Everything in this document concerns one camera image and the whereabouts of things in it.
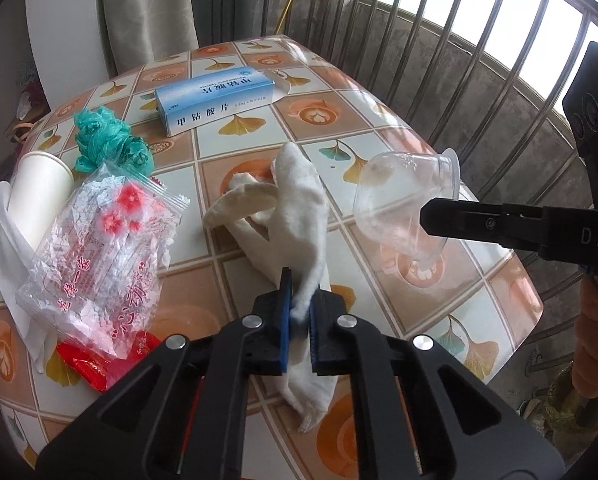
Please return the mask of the right hand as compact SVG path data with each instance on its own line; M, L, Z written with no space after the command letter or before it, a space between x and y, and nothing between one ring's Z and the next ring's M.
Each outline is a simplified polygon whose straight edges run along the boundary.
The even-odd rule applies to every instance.
M598 398L598 287L584 275L580 287L580 315L574 323L576 350L572 385L587 399Z

